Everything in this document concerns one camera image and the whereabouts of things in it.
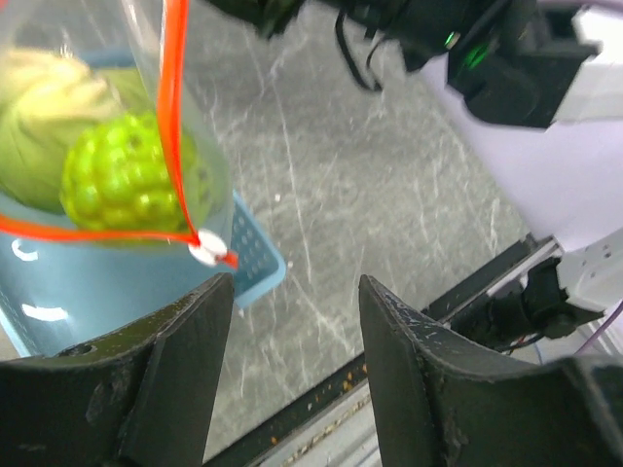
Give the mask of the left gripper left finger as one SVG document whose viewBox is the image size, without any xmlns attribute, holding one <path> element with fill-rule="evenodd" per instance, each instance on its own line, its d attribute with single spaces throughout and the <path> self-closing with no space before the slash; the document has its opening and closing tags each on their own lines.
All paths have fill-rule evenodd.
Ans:
<svg viewBox="0 0 623 467">
<path fill-rule="evenodd" d="M 5 466 L 199 466 L 230 330 L 220 273 L 54 357 L 1 365 Z"/>
</svg>

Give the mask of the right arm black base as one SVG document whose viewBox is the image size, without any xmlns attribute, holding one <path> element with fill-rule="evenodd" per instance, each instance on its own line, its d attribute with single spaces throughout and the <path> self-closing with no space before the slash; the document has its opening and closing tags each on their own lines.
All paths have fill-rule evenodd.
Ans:
<svg viewBox="0 0 623 467">
<path fill-rule="evenodd" d="M 605 316 L 574 305 L 560 283 L 559 258 L 506 271 L 491 261 L 428 305 L 423 313 L 484 347 L 507 351 L 521 338 L 566 337 Z"/>
</svg>

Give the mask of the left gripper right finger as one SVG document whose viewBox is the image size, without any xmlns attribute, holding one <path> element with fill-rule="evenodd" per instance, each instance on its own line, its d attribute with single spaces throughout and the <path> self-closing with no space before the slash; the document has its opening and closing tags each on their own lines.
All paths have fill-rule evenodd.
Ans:
<svg viewBox="0 0 623 467">
<path fill-rule="evenodd" d="M 618 466 L 622 362 L 536 365 L 487 349 L 359 281 L 365 362 L 385 466 Z"/>
</svg>

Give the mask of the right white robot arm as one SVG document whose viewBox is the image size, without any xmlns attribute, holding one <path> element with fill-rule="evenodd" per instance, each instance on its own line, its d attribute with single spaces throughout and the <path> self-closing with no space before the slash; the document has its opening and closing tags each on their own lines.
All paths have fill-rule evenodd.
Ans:
<svg viewBox="0 0 623 467">
<path fill-rule="evenodd" d="M 334 31 L 353 79 L 381 85 L 352 60 L 344 25 L 392 42 L 409 73 L 425 72 L 477 120 L 546 128 L 622 116 L 618 1 L 335 1 Z"/>
</svg>

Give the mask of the aluminium frame rail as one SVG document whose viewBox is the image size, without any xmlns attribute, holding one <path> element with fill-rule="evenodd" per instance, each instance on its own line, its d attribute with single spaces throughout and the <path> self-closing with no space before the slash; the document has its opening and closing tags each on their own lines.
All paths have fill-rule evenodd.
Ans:
<svg viewBox="0 0 623 467">
<path fill-rule="evenodd" d="M 424 309 L 445 320 L 554 255 L 553 239 L 515 242 Z M 205 461 L 206 466 L 358 466 L 379 459 L 360 353 L 284 409 Z"/>
</svg>

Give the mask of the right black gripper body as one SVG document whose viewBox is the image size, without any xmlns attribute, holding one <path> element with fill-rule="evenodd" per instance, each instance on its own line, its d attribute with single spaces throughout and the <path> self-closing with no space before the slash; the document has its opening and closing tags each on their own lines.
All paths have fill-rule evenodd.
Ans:
<svg viewBox="0 0 623 467">
<path fill-rule="evenodd" d="M 263 39 L 282 34 L 307 4 L 304 0 L 208 0 L 207 4 L 229 18 L 252 25 Z M 322 1 L 340 14 L 356 22 L 382 29 L 391 24 L 401 11 L 404 1 Z"/>
</svg>

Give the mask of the small green cabbage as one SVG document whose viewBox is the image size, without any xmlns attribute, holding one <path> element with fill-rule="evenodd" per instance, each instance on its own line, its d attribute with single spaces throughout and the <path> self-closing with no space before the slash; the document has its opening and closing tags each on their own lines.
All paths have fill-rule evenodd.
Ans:
<svg viewBox="0 0 623 467">
<path fill-rule="evenodd" d="M 189 230 L 153 112 L 127 112 L 86 129 L 66 157 L 59 198 L 85 230 Z"/>
</svg>

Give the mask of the light blue plastic basket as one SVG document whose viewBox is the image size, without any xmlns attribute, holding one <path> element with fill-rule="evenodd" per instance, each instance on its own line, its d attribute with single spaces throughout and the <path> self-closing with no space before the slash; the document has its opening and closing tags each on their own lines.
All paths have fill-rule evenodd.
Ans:
<svg viewBox="0 0 623 467">
<path fill-rule="evenodd" d="M 1 233 L 1 321 L 20 356 L 54 355 L 163 307 L 232 272 L 239 308 L 274 289 L 286 266 L 236 192 L 238 270 L 201 266 L 181 250 L 63 245 Z"/>
</svg>

